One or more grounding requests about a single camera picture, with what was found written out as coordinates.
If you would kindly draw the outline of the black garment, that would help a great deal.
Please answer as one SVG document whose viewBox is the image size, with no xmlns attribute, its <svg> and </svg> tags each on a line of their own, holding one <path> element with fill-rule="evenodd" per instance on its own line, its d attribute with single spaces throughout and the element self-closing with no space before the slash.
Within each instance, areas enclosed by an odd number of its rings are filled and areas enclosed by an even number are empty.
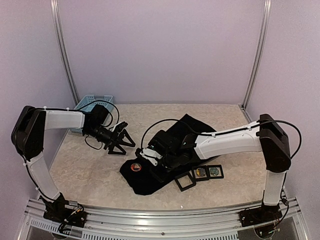
<svg viewBox="0 0 320 240">
<path fill-rule="evenodd" d="M 177 176 L 189 172 L 193 167 L 212 160 L 200 159 L 195 150 L 183 147 L 188 135 L 212 133 L 216 130 L 208 124 L 185 114 L 167 130 L 158 131 L 148 143 L 148 149 L 156 151 L 161 159 L 157 165 L 142 157 L 141 149 L 135 151 L 136 158 L 127 160 L 120 167 L 120 174 L 137 195 L 155 193 L 173 181 Z"/>
</svg>

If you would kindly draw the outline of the red round brooch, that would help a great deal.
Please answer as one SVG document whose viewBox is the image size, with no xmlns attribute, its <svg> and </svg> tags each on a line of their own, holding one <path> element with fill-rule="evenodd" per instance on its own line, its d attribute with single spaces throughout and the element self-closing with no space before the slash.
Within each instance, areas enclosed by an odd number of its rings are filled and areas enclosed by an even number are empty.
<svg viewBox="0 0 320 240">
<path fill-rule="evenodd" d="M 140 163 L 135 162 L 130 165 L 130 169 L 133 172 L 139 172 L 142 169 L 142 165 Z"/>
</svg>

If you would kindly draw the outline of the green round brooch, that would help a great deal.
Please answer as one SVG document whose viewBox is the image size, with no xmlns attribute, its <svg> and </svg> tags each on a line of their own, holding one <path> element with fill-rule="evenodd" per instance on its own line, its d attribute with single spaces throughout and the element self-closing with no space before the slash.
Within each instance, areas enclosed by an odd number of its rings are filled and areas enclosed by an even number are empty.
<svg viewBox="0 0 320 240">
<path fill-rule="evenodd" d="M 217 167 L 210 167 L 209 172 L 210 172 L 210 175 L 213 177 L 220 175 L 220 170 Z"/>
</svg>

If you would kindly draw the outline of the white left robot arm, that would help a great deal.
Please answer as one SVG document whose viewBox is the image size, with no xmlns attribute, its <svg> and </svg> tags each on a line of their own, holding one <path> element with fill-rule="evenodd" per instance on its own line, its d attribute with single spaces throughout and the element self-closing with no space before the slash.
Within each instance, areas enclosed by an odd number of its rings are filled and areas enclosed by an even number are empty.
<svg viewBox="0 0 320 240">
<path fill-rule="evenodd" d="M 111 129 L 104 126 L 109 110 L 96 104 L 90 112 L 58 108 L 38 108 L 26 105 L 13 128 L 11 142 L 22 157 L 30 179 L 41 196 L 54 202 L 61 193 L 56 187 L 44 159 L 44 141 L 47 130 L 80 129 L 101 143 L 110 155 L 125 155 L 123 147 L 135 147 L 126 130 L 128 123 L 118 122 Z"/>
</svg>

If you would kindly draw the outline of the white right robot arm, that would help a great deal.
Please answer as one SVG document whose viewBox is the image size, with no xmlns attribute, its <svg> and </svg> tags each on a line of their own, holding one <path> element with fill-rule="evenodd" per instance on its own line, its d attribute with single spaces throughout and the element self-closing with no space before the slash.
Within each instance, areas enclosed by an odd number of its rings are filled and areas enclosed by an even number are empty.
<svg viewBox="0 0 320 240">
<path fill-rule="evenodd" d="M 263 205 L 255 212 L 260 222 L 275 214 L 285 174 L 291 166 L 288 135 L 268 114 L 249 124 L 221 131 L 185 114 L 168 130 L 160 130 L 148 146 L 155 151 L 157 167 L 164 176 L 190 170 L 214 157 L 262 153 L 266 167 Z"/>
</svg>

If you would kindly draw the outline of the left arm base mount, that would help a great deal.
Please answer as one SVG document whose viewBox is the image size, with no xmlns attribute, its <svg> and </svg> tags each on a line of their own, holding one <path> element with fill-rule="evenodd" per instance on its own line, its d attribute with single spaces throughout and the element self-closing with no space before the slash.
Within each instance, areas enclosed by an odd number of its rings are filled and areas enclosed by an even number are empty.
<svg viewBox="0 0 320 240">
<path fill-rule="evenodd" d="M 66 200 L 62 194 L 55 200 L 49 200 L 42 195 L 39 199 L 45 205 L 43 218 L 59 223 L 57 231 L 60 234 L 66 234 L 72 227 L 85 227 L 88 213 L 82 204 Z"/>
</svg>

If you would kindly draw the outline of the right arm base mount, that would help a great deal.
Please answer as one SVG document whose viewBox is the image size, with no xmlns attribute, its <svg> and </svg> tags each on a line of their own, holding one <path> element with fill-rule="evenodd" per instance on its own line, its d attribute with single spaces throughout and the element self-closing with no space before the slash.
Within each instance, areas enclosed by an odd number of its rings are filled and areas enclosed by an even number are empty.
<svg viewBox="0 0 320 240">
<path fill-rule="evenodd" d="M 261 206 L 256 208 L 245 208 L 238 213 L 241 226 L 249 227 L 275 220 L 277 220 L 275 226 L 278 226 L 283 221 L 290 208 L 288 201 L 285 201 L 284 205 L 286 206 L 286 212 L 284 214 L 282 214 L 279 203 L 275 206 L 268 206 L 262 203 Z"/>
</svg>

